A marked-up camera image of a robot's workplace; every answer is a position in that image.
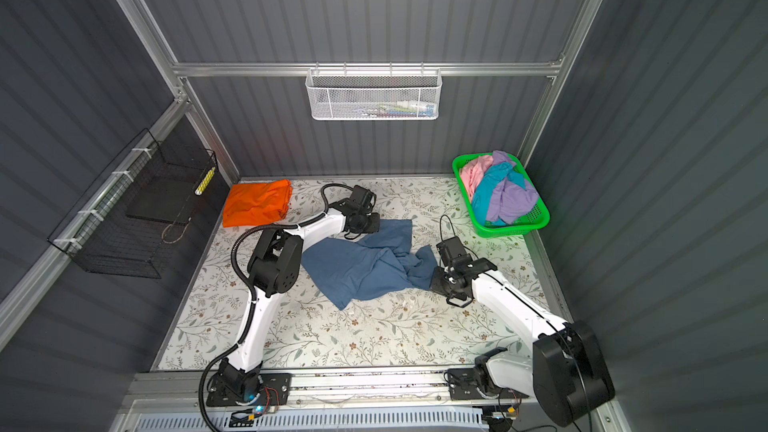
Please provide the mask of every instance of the white mesh basket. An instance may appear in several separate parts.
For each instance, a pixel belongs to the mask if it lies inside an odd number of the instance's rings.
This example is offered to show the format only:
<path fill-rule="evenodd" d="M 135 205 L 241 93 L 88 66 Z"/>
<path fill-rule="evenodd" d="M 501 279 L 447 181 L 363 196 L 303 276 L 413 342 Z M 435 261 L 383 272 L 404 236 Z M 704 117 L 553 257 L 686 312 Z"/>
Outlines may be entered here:
<path fill-rule="evenodd" d="M 434 120 L 440 71 L 412 76 L 332 76 L 310 70 L 306 92 L 317 120 Z"/>

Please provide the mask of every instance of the black mesh basket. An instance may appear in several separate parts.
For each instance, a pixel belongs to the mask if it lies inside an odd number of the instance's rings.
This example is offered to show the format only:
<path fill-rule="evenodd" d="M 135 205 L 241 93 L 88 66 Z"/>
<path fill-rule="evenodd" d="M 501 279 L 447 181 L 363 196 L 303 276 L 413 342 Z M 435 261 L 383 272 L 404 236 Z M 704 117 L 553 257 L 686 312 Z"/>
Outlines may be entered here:
<path fill-rule="evenodd" d="M 214 152 L 199 147 L 153 140 L 133 152 L 140 155 L 112 172 L 112 185 L 78 201 L 48 237 L 86 272 L 160 278 L 216 167 Z"/>

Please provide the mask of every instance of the folded orange shirt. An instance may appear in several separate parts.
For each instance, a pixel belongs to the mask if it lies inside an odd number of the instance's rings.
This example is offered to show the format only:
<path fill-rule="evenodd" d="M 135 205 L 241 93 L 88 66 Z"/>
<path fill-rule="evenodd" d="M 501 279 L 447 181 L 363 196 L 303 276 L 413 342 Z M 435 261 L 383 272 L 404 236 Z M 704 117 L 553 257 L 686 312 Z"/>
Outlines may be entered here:
<path fill-rule="evenodd" d="M 290 180 L 232 186 L 224 204 L 222 225 L 255 227 L 283 220 L 292 193 Z"/>

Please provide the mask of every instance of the green laundry basket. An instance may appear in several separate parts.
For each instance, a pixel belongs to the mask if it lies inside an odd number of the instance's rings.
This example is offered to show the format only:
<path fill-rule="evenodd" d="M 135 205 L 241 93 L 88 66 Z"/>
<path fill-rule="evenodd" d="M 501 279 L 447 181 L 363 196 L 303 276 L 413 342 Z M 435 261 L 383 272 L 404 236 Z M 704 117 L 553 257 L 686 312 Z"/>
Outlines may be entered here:
<path fill-rule="evenodd" d="M 534 230 L 536 228 L 542 228 L 543 226 L 546 226 L 549 224 L 549 210 L 547 210 L 547 207 L 544 205 L 544 201 L 539 198 L 538 202 L 536 202 L 536 206 L 533 207 L 533 210 L 531 210 L 528 214 L 520 217 L 517 219 L 514 224 L 511 226 L 503 226 L 503 227 L 495 227 L 495 226 L 486 226 L 486 224 L 480 224 L 478 223 L 477 218 L 475 217 L 475 213 L 472 210 L 472 204 L 469 201 L 469 197 L 467 197 L 467 189 L 464 188 L 464 182 L 462 182 L 462 178 L 459 176 L 459 171 L 467 165 L 467 162 L 470 160 L 473 160 L 474 158 L 478 158 L 480 156 L 490 156 L 491 152 L 486 152 L 484 154 L 466 154 L 464 156 L 458 156 L 453 159 L 453 173 L 456 175 L 456 180 L 458 180 L 458 186 L 462 190 L 462 195 L 464 196 L 464 203 L 467 207 L 467 210 L 469 211 L 469 218 L 472 220 L 472 225 L 475 226 L 475 231 L 477 231 L 477 234 L 480 237 L 484 238 L 490 238 L 490 237 L 505 237 L 507 235 L 525 235 L 529 233 L 531 230 Z M 523 174 L 523 177 L 525 177 L 527 180 L 530 181 L 532 184 L 533 181 L 530 177 L 528 177 L 528 174 L 526 173 L 525 169 L 522 165 L 520 165 L 520 161 L 517 157 L 515 157 L 513 154 L 509 154 L 509 157 L 517 163 L 517 165 L 514 167 L 515 172 L 520 172 Z"/>

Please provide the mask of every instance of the floral tablecloth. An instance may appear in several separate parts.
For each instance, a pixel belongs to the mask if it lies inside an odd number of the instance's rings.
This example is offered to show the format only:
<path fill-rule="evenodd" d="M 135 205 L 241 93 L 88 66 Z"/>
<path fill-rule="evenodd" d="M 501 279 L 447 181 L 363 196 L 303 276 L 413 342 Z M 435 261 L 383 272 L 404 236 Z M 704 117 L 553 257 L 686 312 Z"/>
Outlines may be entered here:
<path fill-rule="evenodd" d="M 293 181 L 286 222 L 322 210 L 320 188 L 331 180 Z M 456 233 L 480 257 L 486 257 L 510 282 L 547 307 L 522 236 L 484 239 L 474 233 L 454 178 L 380 178 L 344 180 L 377 194 L 382 218 L 413 220 L 415 251 L 440 240 L 438 219 L 452 218 Z M 329 188 L 329 199 L 348 193 Z M 443 221 L 443 235 L 452 236 Z M 170 332 L 159 370 L 199 370 L 235 340 L 247 291 L 230 265 L 230 249 L 245 227 L 219 228 Z M 240 247 L 242 269 L 258 234 Z M 265 343 L 265 368 L 350 367 L 471 363 L 497 346 L 528 355 L 518 337 L 485 306 L 447 305 L 429 291 L 407 289 L 371 301 L 354 300 L 338 310 L 302 268 L 296 284 L 280 303 Z"/>

